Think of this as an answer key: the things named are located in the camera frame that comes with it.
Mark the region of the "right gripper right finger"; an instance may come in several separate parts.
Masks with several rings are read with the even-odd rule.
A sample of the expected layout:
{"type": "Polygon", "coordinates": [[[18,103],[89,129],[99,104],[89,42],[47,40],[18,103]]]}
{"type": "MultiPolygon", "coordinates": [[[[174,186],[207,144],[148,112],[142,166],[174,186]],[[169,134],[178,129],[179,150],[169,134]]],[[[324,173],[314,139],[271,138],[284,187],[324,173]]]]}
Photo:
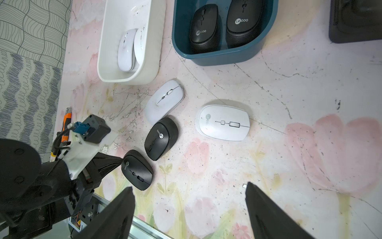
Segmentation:
{"type": "Polygon", "coordinates": [[[258,186],[248,182],[245,200],[256,239],[312,239],[258,186]]]}

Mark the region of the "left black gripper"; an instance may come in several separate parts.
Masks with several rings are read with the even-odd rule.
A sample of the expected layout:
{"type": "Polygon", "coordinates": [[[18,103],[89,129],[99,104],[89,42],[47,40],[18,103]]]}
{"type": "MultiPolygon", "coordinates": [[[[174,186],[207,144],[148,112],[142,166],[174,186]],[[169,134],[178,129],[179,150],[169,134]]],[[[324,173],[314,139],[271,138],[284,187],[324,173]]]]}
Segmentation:
{"type": "Polygon", "coordinates": [[[77,179],[63,160],[42,163],[30,145],[1,139],[1,230],[6,239],[32,239],[87,211],[102,179],[122,158],[97,153],[77,179]]]}

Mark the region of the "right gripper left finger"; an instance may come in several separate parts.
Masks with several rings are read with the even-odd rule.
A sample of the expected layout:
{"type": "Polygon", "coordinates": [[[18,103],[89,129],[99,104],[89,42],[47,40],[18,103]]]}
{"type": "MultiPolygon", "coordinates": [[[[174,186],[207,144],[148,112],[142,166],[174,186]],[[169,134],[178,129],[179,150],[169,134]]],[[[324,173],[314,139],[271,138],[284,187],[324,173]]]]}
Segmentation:
{"type": "Polygon", "coordinates": [[[76,239],[127,239],[133,221],[135,197],[132,187],[125,188],[76,239]]]}

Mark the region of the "black mouse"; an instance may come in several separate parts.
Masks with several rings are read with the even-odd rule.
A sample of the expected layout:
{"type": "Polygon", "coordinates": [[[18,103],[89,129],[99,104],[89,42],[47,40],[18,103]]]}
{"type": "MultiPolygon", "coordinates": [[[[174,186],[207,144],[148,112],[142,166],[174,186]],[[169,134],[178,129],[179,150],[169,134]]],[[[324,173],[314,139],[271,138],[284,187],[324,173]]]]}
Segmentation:
{"type": "Polygon", "coordinates": [[[220,45],[219,12],[216,4],[199,8],[191,21],[189,39],[193,53],[218,50],[220,45]]]}
{"type": "Polygon", "coordinates": [[[138,151],[130,150],[126,153],[121,163],[121,171],[125,178],[137,189],[145,191],[151,186],[153,168],[138,151]]]}
{"type": "Polygon", "coordinates": [[[228,48],[236,48],[254,40],[261,30],[263,0],[232,0],[226,20],[228,48]]]}
{"type": "Polygon", "coordinates": [[[157,161],[174,146],[178,136],[178,127],[171,118],[159,120],[151,128],[144,142],[148,157],[157,161]]]}

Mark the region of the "white oval mouse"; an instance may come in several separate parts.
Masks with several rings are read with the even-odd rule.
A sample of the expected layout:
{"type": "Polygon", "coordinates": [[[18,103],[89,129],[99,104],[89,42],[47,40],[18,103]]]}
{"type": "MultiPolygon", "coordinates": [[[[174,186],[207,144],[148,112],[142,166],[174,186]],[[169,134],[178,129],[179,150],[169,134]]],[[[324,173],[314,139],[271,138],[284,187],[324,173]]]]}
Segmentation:
{"type": "Polygon", "coordinates": [[[207,137],[225,141],[243,141],[250,131],[246,111],[225,105],[205,105],[196,117],[197,131],[207,137]]]}

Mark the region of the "white slim mouse angled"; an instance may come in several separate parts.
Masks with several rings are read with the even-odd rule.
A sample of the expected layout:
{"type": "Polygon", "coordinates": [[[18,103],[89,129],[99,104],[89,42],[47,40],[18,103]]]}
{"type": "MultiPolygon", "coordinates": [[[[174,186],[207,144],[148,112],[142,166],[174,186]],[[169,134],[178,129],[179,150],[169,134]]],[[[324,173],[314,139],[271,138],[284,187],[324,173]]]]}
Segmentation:
{"type": "Polygon", "coordinates": [[[145,107],[148,122],[154,125],[172,111],[184,98],[183,87],[175,79],[166,82],[150,98],[145,107]]]}

